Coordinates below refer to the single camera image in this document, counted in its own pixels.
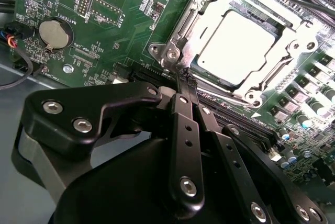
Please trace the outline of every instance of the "motherboard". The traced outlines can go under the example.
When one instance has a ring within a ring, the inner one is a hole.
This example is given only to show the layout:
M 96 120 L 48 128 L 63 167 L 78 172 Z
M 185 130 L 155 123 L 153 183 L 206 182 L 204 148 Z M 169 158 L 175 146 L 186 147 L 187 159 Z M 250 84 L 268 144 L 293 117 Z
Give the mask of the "motherboard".
M 18 46 L 57 82 L 126 82 L 120 66 L 135 65 L 173 79 L 190 67 L 202 99 L 276 134 L 286 151 L 269 156 L 292 180 L 335 162 L 335 21 L 320 11 L 287 0 L 17 0 L 15 16 L 36 29 Z

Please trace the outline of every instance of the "black mounting arm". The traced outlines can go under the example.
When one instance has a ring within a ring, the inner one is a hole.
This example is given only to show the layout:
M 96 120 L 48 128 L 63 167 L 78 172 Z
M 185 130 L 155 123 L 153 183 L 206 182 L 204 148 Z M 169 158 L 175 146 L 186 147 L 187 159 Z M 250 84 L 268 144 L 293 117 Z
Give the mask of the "black mounting arm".
M 13 162 L 58 203 L 54 223 L 327 223 L 240 129 L 221 133 L 182 74 L 177 92 L 134 82 L 27 98 Z M 142 130 L 152 138 L 92 169 L 96 146 Z

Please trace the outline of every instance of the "silver metal frame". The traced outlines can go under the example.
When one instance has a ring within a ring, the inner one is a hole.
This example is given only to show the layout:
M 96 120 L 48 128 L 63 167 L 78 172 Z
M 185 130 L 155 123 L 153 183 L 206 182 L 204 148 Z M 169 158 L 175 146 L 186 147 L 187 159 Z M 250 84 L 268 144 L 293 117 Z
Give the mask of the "silver metal frame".
M 190 67 L 195 57 L 201 56 L 204 48 L 216 33 L 224 19 L 222 16 L 231 9 L 229 4 L 231 1 L 234 0 L 216 0 L 215 2 L 191 0 L 168 42 L 166 44 L 150 44 L 150 54 L 164 69 L 169 71 L 173 71 L 177 67 Z M 238 104 L 244 103 L 244 105 L 253 108 L 262 106 L 261 95 L 285 66 L 294 62 L 301 53 L 313 52 L 319 46 L 316 39 L 317 31 L 314 30 L 311 23 L 302 21 L 275 0 L 258 1 L 279 14 L 284 20 L 289 21 L 292 26 L 285 27 L 280 38 L 264 56 L 266 63 L 259 71 L 251 72 L 233 92 L 220 88 L 221 91 L 227 93 L 227 97 L 233 96 Z M 248 2 L 285 26 L 285 22 L 259 5 L 250 0 Z M 314 46 L 308 49 L 307 45 L 311 42 Z

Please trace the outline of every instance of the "cpu socket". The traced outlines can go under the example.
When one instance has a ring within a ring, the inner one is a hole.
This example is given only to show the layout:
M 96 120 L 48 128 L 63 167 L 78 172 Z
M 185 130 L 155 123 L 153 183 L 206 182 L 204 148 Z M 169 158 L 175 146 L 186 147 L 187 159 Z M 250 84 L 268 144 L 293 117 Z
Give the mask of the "cpu socket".
M 317 48 L 313 24 L 275 0 L 191 0 L 168 42 L 148 49 L 165 70 L 191 67 L 221 98 L 259 108 L 270 84 Z

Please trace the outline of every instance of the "white triangle marking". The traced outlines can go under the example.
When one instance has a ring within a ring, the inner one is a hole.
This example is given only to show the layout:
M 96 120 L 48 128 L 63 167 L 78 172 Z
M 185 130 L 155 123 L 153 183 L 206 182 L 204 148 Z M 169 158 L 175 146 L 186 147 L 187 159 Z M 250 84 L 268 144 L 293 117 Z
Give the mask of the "white triangle marking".
M 256 118 L 256 117 L 260 117 L 261 115 L 259 113 L 254 113 L 251 118 Z

